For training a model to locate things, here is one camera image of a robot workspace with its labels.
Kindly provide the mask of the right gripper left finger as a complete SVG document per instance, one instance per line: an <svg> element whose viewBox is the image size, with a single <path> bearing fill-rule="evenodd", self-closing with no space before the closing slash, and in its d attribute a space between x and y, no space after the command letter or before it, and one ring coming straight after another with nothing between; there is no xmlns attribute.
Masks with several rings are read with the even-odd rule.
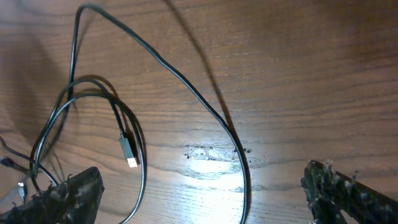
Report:
<svg viewBox="0 0 398 224"><path fill-rule="evenodd" d="M94 223L103 192L99 169L90 167L3 213L1 223Z"/></svg>

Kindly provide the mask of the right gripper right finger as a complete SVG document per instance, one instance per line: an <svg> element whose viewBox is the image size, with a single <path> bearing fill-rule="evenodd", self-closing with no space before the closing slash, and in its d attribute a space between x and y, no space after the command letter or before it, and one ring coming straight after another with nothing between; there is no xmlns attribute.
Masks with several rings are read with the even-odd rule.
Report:
<svg viewBox="0 0 398 224"><path fill-rule="evenodd" d="M397 201L334 169L311 160L300 179L314 223L397 223Z"/></svg>

